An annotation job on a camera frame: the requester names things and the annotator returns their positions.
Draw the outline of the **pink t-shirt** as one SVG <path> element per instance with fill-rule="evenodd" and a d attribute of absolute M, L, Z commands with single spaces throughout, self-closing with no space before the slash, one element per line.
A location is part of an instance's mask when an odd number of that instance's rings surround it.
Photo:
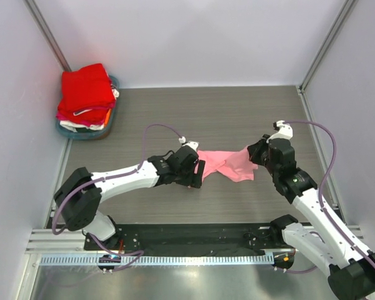
<path fill-rule="evenodd" d="M 240 151 L 202 151 L 198 152 L 199 159 L 205 162 L 202 180 L 213 173 L 219 173 L 231 181 L 253 181 L 254 172 L 258 165 L 249 160 L 248 147 Z"/>

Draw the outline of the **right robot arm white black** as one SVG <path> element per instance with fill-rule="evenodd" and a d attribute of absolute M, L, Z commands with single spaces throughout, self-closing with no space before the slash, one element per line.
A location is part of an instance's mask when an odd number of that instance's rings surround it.
<path fill-rule="evenodd" d="M 297 166 L 288 139 L 264 135 L 247 148 L 249 160 L 267 169 L 276 191 L 314 227 L 313 236 L 291 215 L 271 221 L 278 241 L 298 249 L 326 276 L 338 299 L 375 293 L 375 252 L 359 240 L 325 201 L 313 178 Z"/>

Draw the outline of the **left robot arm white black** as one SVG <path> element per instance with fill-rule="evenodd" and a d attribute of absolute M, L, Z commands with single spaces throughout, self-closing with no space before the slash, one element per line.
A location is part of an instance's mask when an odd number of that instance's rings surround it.
<path fill-rule="evenodd" d="M 164 156 L 151 156 L 139 164 L 109 172 L 76 169 L 54 195 L 58 218 L 69 231 L 81 230 L 88 239 L 98 240 L 113 248 L 121 231 L 110 216 L 98 211 L 104 201 L 137 189 L 178 184 L 199 189 L 205 162 L 199 158 L 198 142 L 189 141 L 177 151 Z"/>

